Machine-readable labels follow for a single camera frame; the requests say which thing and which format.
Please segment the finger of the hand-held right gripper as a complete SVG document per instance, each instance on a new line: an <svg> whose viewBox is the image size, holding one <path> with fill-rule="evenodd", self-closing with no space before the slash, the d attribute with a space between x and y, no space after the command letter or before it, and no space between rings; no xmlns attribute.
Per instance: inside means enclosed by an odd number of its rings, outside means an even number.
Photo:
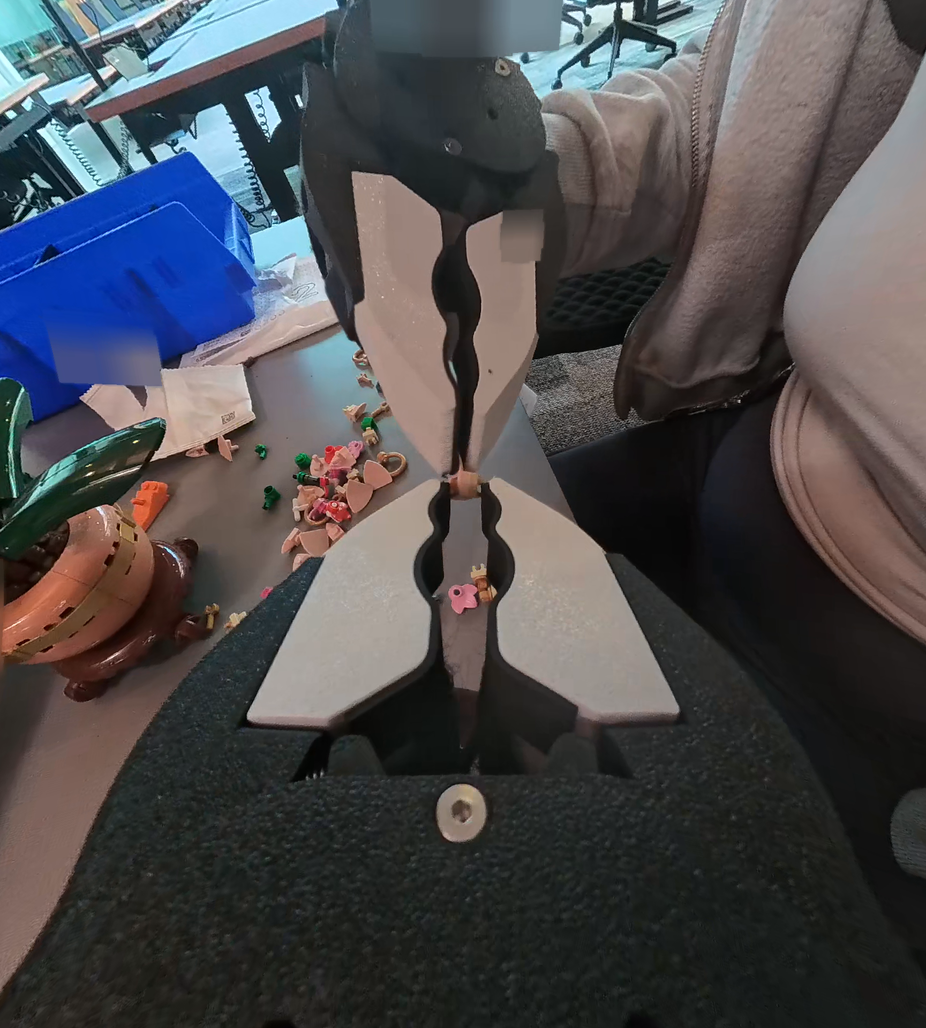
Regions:
<svg viewBox="0 0 926 1028"><path fill-rule="evenodd" d="M533 359L543 243L541 211L507 211L467 230L467 260L480 299L473 335L477 383L465 456L469 472L478 472L494 449Z"/></svg>
<svg viewBox="0 0 926 1028"><path fill-rule="evenodd" d="M364 283L353 309L358 341L408 441L437 475L453 475L460 324L438 304L445 294L435 273L464 218L384 173L353 172L351 188Z"/></svg>

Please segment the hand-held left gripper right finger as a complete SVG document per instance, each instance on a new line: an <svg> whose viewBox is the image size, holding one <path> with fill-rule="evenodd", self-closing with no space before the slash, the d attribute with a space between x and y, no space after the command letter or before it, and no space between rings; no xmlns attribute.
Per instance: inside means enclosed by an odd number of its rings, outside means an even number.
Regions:
<svg viewBox="0 0 926 1028"><path fill-rule="evenodd" d="M572 520L501 478L482 486L487 615L480 698L514 735L668 725L675 695L605 551Z"/></svg>

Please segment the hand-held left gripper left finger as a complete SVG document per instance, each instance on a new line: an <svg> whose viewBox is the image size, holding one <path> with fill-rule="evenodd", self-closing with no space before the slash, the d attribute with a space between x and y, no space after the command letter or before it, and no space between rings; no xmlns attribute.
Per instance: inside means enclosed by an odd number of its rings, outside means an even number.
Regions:
<svg viewBox="0 0 926 1028"><path fill-rule="evenodd" d="M451 492L421 482L320 561L248 712L250 726L348 724L434 664Z"/></svg>

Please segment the person's right forearm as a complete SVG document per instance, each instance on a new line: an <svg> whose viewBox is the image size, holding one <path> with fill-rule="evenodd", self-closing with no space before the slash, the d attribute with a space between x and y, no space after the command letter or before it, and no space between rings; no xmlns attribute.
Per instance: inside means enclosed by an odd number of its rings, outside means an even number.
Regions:
<svg viewBox="0 0 926 1028"><path fill-rule="evenodd" d="M691 183L691 111L707 30L659 69L542 102L567 221L561 277L672 260Z"/></svg>

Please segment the black mesh office chair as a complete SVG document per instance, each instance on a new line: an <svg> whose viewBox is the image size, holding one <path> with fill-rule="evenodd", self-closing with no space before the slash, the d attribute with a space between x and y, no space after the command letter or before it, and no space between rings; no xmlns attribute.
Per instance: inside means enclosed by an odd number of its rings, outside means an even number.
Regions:
<svg viewBox="0 0 926 1028"><path fill-rule="evenodd" d="M539 316L535 359L621 345L630 323L669 271L658 260L561 279Z"/></svg>

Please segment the pile of small toy bricks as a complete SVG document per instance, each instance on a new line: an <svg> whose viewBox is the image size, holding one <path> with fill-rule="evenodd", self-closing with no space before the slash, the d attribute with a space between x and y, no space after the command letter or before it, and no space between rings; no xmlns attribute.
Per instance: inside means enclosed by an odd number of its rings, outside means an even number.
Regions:
<svg viewBox="0 0 926 1028"><path fill-rule="evenodd" d="M383 446L388 414L358 386L331 337L287 346L246 370L256 419L231 460L193 460L176 486L174 526L201 546L201 598L234 613L250 587L303 585L333 546L368 515L428 480L417 449Z"/></svg>

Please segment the white paper bag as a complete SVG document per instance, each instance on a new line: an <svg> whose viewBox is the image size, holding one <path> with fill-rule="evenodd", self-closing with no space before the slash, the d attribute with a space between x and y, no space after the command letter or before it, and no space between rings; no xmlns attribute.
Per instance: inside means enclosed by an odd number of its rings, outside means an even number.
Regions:
<svg viewBox="0 0 926 1028"><path fill-rule="evenodd" d="M255 419L239 365L163 369L157 387L96 384L81 402L113 430L163 419L165 435L153 460L183 455Z"/></svg>

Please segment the orange brick separator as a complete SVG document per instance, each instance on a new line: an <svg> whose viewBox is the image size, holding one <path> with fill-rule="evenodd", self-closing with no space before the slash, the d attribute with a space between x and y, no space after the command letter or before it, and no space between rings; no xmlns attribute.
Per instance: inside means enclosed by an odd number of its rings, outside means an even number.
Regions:
<svg viewBox="0 0 926 1028"><path fill-rule="evenodd" d="M161 511L170 502L169 486L161 481L143 481L132 499L132 518L137 526L148 533Z"/></svg>

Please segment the blue plastic bin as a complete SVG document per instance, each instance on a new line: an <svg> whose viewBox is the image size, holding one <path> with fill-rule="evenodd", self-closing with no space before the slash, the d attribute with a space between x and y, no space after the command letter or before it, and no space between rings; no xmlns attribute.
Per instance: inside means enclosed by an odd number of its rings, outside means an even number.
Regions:
<svg viewBox="0 0 926 1028"><path fill-rule="evenodd" d="M81 198L0 231L0 276L102 240L123 262L229 254L255 274L252 238L240 207L192 153L146 168Z"/></svg>
<svg viewBox="0 0 926 1028"><path fill-rule="evenodd" d="M254 316L255 259L248 224L225 206L217 230L182 201L70 249L35 245L0 266L0 379L30 397L35 421L80 401L90 382L59 378L52 330L129 329L155 339L161 361L212 341Z"/></svg>

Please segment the person's beige fleece jacket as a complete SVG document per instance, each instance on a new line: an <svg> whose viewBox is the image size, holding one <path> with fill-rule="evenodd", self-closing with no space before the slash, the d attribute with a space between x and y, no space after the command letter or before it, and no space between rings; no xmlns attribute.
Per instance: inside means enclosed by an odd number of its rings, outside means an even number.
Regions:
<svg viewBox="0 0 926 1028"><path fill-rule="evenodd" d="M925 1L723 4L692 91L671 270L627 332L619 415L737 405L787 372L790 279L925 49Z"/></svg>

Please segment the brick-built potted plant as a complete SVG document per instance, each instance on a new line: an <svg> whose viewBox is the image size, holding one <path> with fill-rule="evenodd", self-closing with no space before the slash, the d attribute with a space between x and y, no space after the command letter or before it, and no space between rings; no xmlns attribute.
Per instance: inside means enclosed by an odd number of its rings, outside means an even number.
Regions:
<svg viewBox="0 0 926 1028"><path fill-rule="evenodd" d="M28 391L0 379L0 674L48 665L77 702L100 697L154 649L211 636L219 609L187 610L196 541L152 539L119 506L161 447L148 418L65 456L38 477L21 458Z"/></svg>

